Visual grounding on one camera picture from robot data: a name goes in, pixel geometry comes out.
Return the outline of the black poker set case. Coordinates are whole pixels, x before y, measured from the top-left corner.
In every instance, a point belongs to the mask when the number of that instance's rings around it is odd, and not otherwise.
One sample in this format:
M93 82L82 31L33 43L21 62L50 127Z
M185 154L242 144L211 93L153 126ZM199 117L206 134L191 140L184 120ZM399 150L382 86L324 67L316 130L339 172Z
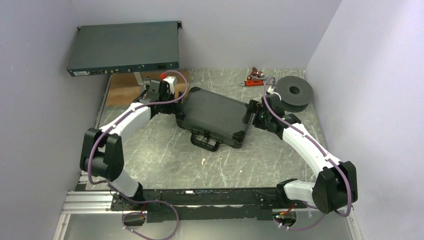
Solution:
M242 147L249 126L248 104L200 87L192 87L175 115L176 124L191 132L193 145L215 152L220 144Z

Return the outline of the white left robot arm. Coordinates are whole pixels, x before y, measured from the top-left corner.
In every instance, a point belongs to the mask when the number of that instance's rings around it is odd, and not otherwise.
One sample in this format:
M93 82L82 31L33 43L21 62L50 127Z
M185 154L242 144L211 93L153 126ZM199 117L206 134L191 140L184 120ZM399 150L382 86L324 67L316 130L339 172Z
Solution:
M143 91L116 119L100 128L89 128L83 137L79 167L93 184L107 183L124 198L131 210L144 203L143 186L124 170L123 145L144 123L157 114L175 115L187 90L176 93L177 77L144 79Z

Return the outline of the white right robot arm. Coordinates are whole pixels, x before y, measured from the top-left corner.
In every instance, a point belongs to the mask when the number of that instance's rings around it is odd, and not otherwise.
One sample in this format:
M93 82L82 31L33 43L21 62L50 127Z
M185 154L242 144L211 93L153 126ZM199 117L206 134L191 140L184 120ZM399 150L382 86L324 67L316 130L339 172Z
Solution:
M250 100L245 106L242 121L274 133L289 144L316 177L315 182L290 179L279 183L276 203L287 208L294 201L302 201L312 204L323 214L335 212L347 217L358 199L355 165L331 154L312 137L296 115L286 114L278 95L264 95L261 101Z

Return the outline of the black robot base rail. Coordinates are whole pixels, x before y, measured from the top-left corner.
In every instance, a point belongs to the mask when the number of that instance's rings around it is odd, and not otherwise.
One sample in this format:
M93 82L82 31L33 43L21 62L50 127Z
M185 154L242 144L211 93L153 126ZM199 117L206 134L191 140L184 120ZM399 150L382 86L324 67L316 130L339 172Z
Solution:
M144 203L132 203L114 194L114 212L144 210L148 223L175 220L256 219L271 221L273 215L289 210L292 214L306 205L289 200L276 187L144 189Z

